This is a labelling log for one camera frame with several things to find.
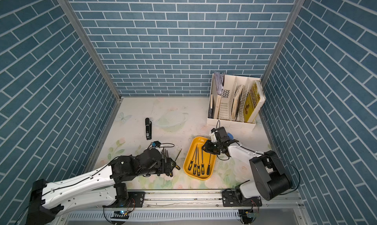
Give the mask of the file tool yellow black handle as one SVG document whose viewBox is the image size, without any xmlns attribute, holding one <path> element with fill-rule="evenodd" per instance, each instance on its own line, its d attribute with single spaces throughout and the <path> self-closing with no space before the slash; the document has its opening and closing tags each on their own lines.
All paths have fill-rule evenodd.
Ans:
<svg viewBox="0 0 377 225">
<path fill-rule="evenodd" d="M 190 164 L 189 164 L 189 167 L 188 167 L 188 170 L 189 171 L 191 171 L 191 169 L 192 169 L 192 166 L 193 166 L 193 163 L 194 163 L 194 158 L 197 156 L 197 146 L 195 147 L 195 150 L 194 150 L 194 155 L 193 155 L 193 157 L 192 157 L 192 159 L 191 159 L 191 161 L 190 161 Z"/>
</svg>

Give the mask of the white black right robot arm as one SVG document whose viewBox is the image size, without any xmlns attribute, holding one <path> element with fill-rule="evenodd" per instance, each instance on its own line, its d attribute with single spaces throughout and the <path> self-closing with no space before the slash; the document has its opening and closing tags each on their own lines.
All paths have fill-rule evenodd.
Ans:
<svg viewBox="0 0 377 225">
<path fill-rule="evenodd" d="M 283 159 L 272 151 L 258 152 L 244 147 L 238 140 L 231 138 L 224 127 L 211 130 L 211 139 L 202 149 L 212 155 L 225 154 L 250 165 L 253 180 L 246 181 L 235 189 L 224 190 L 225 206 L 259 206 L 254 198 L 271 200 L 280 195 L 291 193 L 291 177 L 285 170 Z"/>
</svg>

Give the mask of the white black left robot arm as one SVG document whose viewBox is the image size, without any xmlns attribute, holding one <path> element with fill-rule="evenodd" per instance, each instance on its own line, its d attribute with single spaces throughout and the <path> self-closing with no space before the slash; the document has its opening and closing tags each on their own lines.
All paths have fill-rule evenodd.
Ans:
<svg viewBox="0 0 377 225">
<path fill-rule="evenodd" d="M 56 216 L 93 206 L 128 207 L 126 182 L 138 176 L 172 176 L 176 162 L 156 148 L 137 156 L 118 156 L 91 172 L 57 182 L 44 179 L 32 185 L 26 224 L 45 225 Z"/>
</svg>

